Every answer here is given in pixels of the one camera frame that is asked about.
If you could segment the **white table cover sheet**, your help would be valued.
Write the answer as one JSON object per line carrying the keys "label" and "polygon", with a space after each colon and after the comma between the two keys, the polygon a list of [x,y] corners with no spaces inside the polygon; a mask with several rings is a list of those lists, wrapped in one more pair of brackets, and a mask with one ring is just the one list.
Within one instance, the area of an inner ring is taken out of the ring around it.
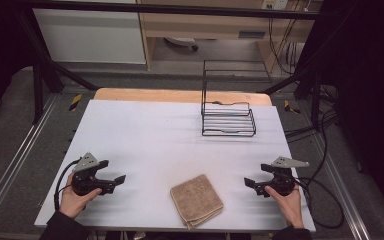
{"label": "white table cover sheet", "polygon": [[63,160],[92,153],[108,161],[101,179],[125,176],[113,193],[95,198],[78,222],[95,229],[183,231],[171,198],[172,187],[204,174],[224,203],[200,232],[263,232],[286,222],[271,198],[245,186],[245,179],[269,181],[261,171],[290,154],[273,106],[252,109],[252,137],[204,136],[197,103],[92,100]]}

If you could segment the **black wire rack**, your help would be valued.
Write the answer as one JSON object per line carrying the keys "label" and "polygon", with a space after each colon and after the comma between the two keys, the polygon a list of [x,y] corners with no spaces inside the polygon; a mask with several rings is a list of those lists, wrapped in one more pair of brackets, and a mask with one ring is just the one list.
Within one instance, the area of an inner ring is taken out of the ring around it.
{"label": "black wire rack", "polygon": [[222,93],[210,100],[207,96],[208,83],[212,72],[249,72],[246,83],[270,83],[271,77],[264,61],[256,60],[205,60],[203,63],[203,81],[201,90],[201,134],[203,136],[253,137],[257,127],[250,100],[223,100]]}

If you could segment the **light wooden desk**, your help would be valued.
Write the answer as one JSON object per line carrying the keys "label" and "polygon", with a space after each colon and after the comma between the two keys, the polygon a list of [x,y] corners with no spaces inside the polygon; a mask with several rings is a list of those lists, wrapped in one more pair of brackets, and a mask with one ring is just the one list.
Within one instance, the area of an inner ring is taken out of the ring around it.
{"label": "light wooden desk", "polygon": [[[268,10],[263,0],[136,0],[138,4],[204,6]],[[316,0],[288,0],[284,10],[303,12],[307,4],[319,9]],[[254,40],[266,66],[272,70],[289,43],[304,43],[313,27],[312,20],[259,19],[203,15],[141,13],[142,35],[152,38],[198,38]]]}

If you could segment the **black metal frame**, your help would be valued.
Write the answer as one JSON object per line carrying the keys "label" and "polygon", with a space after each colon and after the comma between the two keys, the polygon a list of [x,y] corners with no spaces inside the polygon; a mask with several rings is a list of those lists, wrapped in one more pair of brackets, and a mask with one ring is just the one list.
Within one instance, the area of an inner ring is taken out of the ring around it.
{"label": "black metal frame", "polygon": [[[88,90],[96,91],[98,86],[89,83],[83,78],[72,73],[65,67],[56,63],[50,54],[40,42],[38,34],[32,29],[30,21],[25,12],[35,9],[56,9],[56,10],[74,10],[74,11],[96,11],[96,12],[127,12],[127,13],[151,13],[151,14],[172,14],[172,15],[203,15],[203,16],[223,16],[223,17],[248,17],[248,18],[267,18],[267,19],[297,19],[297,20],[331,20],[338,17],[336,12],[298,12],[286,10],[251,10],[244,8],[226,8],[226,7],[204,7],[204,6],[179,6],[179,5],[161,5],[161,4],[130,4],[130,3],[108,3],[108,2],[84,2],[84,1],[57,1],[57,0],[15,0],[9,3],[11,10],[19,23],[19,26],[25,32],[30,45],[34,49],[38,71],[40,67],[48,72],[49,80],[46,83],[53,92],[61,92],[64,87],[58,76],[58,73],[68,77]],[[39,89],[40,72],[34,73],[35,81],[35,120],[38,120],[42,114],[39,107],[42,103],[38,100],[41,95]]]}

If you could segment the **person's right hand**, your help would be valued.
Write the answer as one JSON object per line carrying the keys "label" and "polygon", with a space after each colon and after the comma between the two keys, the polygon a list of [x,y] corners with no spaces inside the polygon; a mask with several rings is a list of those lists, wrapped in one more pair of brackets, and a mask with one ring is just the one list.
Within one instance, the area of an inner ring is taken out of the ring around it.
{"label": "person's right hand", "polygon": [[301,209],[301,195],[299,186],[295,185],[287,196],[279,194],[270,186],[265,187],[266,192],[277,202],[279,209],[287,223],[295,229],[304,229]]}

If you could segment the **person's left hand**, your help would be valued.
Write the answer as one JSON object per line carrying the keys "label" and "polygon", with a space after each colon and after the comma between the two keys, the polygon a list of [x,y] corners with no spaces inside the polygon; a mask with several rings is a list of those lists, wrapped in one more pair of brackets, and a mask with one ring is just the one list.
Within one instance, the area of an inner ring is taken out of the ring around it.
{"label": "person's left hand", "polygon": [[86,195],[77,195],[72,188],[73,173],[68,176],[66,187],[62,191],[59,211],[71,219],[76,219],[86,205],[94,200],[102,190],[96,188]]}

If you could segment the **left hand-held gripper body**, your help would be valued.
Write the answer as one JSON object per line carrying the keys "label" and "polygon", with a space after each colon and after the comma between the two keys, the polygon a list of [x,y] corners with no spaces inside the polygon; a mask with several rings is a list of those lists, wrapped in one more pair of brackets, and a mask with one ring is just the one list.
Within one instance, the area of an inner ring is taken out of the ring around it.
{"label": "left hand-held gripper body", "polygon": [[72,188],[77,195],[86,195],[96,188],[102,190],[101,195],[113,193],[115,185],[112,185],[112,181],[100,180],[96,177],[98,170],[95,166],[98,162],[99,160],[93,154],[87,152],[74,167]]}

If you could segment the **brown towel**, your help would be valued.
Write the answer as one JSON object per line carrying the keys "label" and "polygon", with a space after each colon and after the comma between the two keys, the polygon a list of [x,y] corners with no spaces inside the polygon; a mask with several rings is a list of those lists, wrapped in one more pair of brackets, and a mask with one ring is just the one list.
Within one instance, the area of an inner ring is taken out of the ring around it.
{"label": "brown towel", "polygon": [[224,203],[205,174],[170,190],[176,209],[188,229],[193,229],[222,212]]}

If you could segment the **white wall socket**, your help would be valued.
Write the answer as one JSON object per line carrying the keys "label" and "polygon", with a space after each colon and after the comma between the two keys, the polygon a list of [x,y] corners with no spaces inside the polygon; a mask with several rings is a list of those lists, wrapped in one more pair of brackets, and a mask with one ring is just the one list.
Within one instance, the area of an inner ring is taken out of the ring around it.
{"label": "white wall socket", "polygon": [[262,8],[268,10],[284,10],[288,0],[263,0]]}

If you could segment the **white cabinet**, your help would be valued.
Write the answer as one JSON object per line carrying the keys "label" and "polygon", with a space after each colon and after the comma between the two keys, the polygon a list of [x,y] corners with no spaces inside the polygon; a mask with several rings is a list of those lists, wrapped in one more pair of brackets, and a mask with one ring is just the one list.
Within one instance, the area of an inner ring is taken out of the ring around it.
{"label": "white cabinet", "polygon": [[146,62],[137,14],[46,9],[34,14],[54,61]]}

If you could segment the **yellow black tape marker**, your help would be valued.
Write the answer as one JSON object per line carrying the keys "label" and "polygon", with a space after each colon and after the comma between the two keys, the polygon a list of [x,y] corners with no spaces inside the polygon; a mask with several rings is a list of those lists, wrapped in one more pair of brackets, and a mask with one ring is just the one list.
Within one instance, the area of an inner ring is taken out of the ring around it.
{"label": "yellow black tape marker", "polygon": [[83,94],[77,94],[77,95],[74,96],[74,98],[73,98],[73,100],[72,100],[72,102],[70,104],[70,107],[69,107],[69,111],[70,112],[73,112],[73,111],[76,110],[76,108],[77,108],[77,106],[78,106],[82,96],[83,96]]}
{"label": "yellow black tape marker", "polygon": [[285,112],[292,112],[294,114],[301,114],[301,111],[299,109],[294,109],[291,107],[288,100],[284,100],[284,110],[285,110]]}

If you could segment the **office chair base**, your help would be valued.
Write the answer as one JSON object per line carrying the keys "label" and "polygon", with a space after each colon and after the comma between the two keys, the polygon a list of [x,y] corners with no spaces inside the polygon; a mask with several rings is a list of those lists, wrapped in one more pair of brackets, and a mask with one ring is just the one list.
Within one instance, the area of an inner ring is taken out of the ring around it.
{"label": "office chair base", "polygon": [[197,51],[199,47],[196,44],[196,41],[193,38],[170,38],[167,37],[166,41],[183,47],[190,47],[193,51]]}

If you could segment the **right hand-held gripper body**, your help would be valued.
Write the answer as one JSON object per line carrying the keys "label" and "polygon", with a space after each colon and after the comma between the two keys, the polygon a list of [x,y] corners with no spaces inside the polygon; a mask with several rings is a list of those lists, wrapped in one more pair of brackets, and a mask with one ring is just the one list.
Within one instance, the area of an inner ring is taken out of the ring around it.
{"label": "right hand-held gripper body", "polygon": [[269,194],[266,192],[265,187],[270,186],[274,188],[279,194],[287,196],[291,193],[295,186],[295,180],[292,176],[293,168],[308,167],[309,163],[307,161],[295,160],[292,158],[287,158],[280,156],[274,160],[271,164],[268,164],[274,167],[273,179],[269,182],[263,184],[263,196],[268,197]]}

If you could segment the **aluminium floor rail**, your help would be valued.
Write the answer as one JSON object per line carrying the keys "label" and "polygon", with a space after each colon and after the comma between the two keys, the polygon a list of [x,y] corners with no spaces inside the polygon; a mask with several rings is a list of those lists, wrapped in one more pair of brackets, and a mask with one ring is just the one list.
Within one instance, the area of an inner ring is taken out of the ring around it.
{"label": "aluminium floor rail", "polygon": [[9,165],[7,166],[5,172],[0,178],[0,205],[2,204],[6,194],[8,193],[12,183],[14,182],[14,179],[18,175],[26,158],[28,157],[32,147],[36,142],[36,139],[38,138],[43,127],[45,126],[59,97],[59,94],[51,94],[49,96],[43,108],[43,115],[39,118],[37,123],[33,124],[30,127],[26,137],[23,139],[21,145],[17,149],[17,152],[12,157]]}
{"label": "aluminium floor rail", "polygon": [[327,142],[321,135],[314,136],[314,142],[318,148],[319,155],[324,159],[323,168],[332,184],[333,190],[338,197],[342,207],[347,224],[355,240],[370,240],[370,234],[362,220],[360,213],[354,203],[348,188],[340,176],[338,168],[333,162],[327,150]]}

